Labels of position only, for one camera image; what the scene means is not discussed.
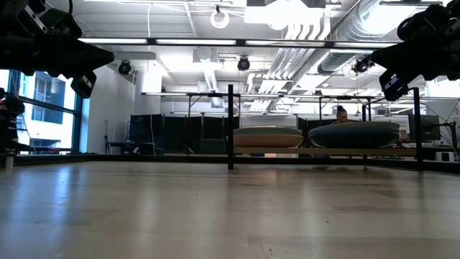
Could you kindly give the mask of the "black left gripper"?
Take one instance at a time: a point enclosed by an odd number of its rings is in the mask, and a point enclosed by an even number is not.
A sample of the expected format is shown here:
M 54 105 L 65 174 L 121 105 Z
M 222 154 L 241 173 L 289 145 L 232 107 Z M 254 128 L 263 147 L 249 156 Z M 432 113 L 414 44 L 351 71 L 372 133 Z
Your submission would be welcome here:
M 39 69 L 51 76 L 78 77 L 114 61 L 114 54 L 80 41 L 83 34 L 68 10 L 26 6 L 22 25 L 37 43 Z

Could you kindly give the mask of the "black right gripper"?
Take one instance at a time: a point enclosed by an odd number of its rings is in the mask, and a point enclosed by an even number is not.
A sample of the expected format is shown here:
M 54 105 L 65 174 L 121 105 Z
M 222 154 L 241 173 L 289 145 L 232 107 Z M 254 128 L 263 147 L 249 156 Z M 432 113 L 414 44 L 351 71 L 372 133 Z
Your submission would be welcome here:
M 374 63 L 397 74 L 419 74 L 427 81 L 459 79 L 459 0 L 432 4 L 397 28 L 403 41 L 371 54 Z

